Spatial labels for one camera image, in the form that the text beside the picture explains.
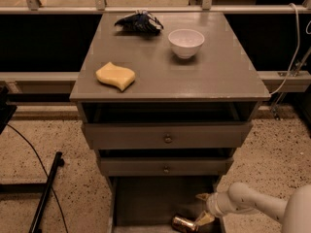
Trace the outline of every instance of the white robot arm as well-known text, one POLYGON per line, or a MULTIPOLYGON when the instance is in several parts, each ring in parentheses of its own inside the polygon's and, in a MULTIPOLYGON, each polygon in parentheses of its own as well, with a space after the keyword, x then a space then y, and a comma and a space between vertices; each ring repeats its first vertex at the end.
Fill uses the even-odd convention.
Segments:
POLYGON ((244 183, 233 183, 226 192, 198 197, 206 201, 211 216, 260 211, 280 222, 282 233, 311 232, 311 185, 297 189, 289 201, 259 193, 244 183))

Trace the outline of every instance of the white cable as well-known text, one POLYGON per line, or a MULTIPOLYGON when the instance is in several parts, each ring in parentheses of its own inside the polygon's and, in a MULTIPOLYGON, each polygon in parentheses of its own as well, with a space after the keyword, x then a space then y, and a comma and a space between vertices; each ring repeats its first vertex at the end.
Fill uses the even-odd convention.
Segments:
POLYGON ((307 27, 305 28, 305 32, 306 32, 308 35, 311 35, 311 31, 308 31, 308 28, 309 28, 310 24, 311 24, 311 20, 309 21, 307 27))
POLYGON ((283 79, 282 83, 279 85, 279 87, 274 90, 273 92, 270 93, 270 95, 273 95, 275 93, 277 93, 284 85, 284 83, 286 82, 289 74, 290 74, 290 71, 291 71, 291 68, 293 66, 293 63, 294 63, 294 60, 295 60, 295 57, 298 53, 298 50, 300 48, 300 30, 299 30, 299 14, 298 14, 298 10, 297 10, 297 7, 295 6, 295 4, 291 3, 290 6, 294 9, 294 12, 295 12, 295 22, 296 22, 296 32, 297 32, 297 47, 295 49, 295 52, 294 52, 294 56, 292 58, 292 61, 291 61, 291 64, 288 68, 288 71, 286 73, 286 76, 285 78, 283 79))

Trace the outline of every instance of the metal can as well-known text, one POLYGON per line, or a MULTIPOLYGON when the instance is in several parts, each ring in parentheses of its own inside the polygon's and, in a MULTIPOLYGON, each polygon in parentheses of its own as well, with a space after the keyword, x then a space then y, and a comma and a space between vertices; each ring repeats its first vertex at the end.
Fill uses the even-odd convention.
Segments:
POLYGON ((193 221, 179 215, 173 217, 172 227, 182 233, 198 232, 198 226, 193 221))

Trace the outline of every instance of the crumpled black plastic bag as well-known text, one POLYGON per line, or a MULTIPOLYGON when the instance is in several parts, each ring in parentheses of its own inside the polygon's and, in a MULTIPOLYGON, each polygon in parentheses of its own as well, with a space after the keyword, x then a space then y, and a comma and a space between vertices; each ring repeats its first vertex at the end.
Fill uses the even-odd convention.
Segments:
POLYGON ((116 25, 123 26, 124 30, 155 33, 156 35, 164 29, 159 20, 148 11, 139 10, 134 15, 130 15, 118 20, 116 25))

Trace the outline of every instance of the drawer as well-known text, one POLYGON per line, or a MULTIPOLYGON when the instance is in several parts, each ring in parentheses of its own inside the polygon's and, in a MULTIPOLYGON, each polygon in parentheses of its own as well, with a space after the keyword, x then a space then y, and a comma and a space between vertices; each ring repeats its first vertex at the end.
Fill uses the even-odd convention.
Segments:
POLYGON ((85 124, 93 150, 239 148, 251 122, 231 124, 85 124))
POLYGON ((221 176, 233 158, 101 158, 105 177, 126 176, 221 176))
MULTIPOLYGON (((213 192, 210 177, 122 177, 113 180, 108 233, 176 233, 170 226, 178 214, 196 219, 205 203, 195 195, 213 192)), ((216 219, 200 229, 204 233, 225 233, 216 219)))

